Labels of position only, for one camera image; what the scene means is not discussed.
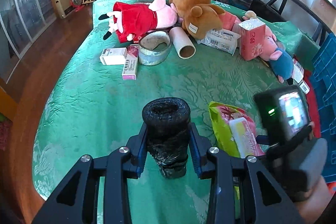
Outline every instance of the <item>wooden floor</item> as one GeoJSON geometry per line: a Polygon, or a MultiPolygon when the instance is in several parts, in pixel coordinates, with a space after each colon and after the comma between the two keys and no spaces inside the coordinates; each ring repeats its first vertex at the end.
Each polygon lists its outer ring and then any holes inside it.
{"type": "Polygon", "coordinates": [[[91,6],[56,20],[30,47],[5,88],[19,104],[7,149],[0,152],[0,186],[26,224],[31,223],[43,204],[32,182],[32,152],[44,105],[63,69],[91,30],[91,6]]]}

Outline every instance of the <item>sliding glass door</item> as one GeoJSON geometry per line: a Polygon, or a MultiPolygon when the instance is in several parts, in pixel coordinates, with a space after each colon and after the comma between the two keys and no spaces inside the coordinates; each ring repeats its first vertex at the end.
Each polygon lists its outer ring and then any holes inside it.
{"type": "Polygon", "coordinates": [[[55,19],[51,0],[0,0],[0,77],[5,82],[55,19]]]}

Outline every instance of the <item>human hand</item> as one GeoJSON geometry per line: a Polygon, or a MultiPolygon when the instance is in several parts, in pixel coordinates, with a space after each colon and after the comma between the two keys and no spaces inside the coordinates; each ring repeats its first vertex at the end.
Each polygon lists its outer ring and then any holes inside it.
{"type": "Polygon", "coordinates": [[[310,192],[310,197],[295,206],[306,224],[313,224],[322,215],[332,196],[324,178],[321,176],[315,187],[310,192]]]}

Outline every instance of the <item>black plastic bag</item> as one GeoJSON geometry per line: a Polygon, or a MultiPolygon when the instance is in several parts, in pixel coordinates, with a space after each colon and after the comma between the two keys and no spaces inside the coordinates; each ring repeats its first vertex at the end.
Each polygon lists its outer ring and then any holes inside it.
{"type": "Polygon", "coordinates": [[[166,178],[186,173],[188,159],[190,108],[179,98],[160,98],[142,110],[147,125],[147,150],[166,178]]]}

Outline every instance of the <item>green bedspread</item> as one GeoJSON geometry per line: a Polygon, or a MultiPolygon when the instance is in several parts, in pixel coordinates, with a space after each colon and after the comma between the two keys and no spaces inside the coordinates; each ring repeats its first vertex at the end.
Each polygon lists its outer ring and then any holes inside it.
{"type": "MultiPolygon", "coordinates": [[[[272,71],[259,59],[245,62],[236,50],[234,56],[217,49],[195,45],[196,54],[180,59],[171,48],[168,58],[153,67],[139,65],[137,80],[122,80],[123,66],[104,66],[99,56],[104,48],[125,47],[113,34],[103,41],[108,20],[98,17],[112,10],[115,1],[126,3],[152,0],[97,0],[93,4],[93,30],[67,64],[44,108],[33,151],[33,182],[47,199],[53,189],[84,154],[108,155],[138,134],[142,108],[160,97],[179,97],[189,104],[191,118],[203,136],[215,143],[208,112],[210,101],[247,110],[263,133],[252,96],[280,86],[272,71]]],[[[237,8],[221,5],[242,16],[237,8]]],[[[295,53],[304,67],[318,47],[291,23],[267,23],[289,53],[295,53]]],[[[102,223],[100,187],[98,222],[102,223]]],[[[138,180],[128,180],[134,224],[204,223],[207,215],[210,181],[199,180],[191,160],[186,176],[164,179],[150,155],[138,180]]]]}

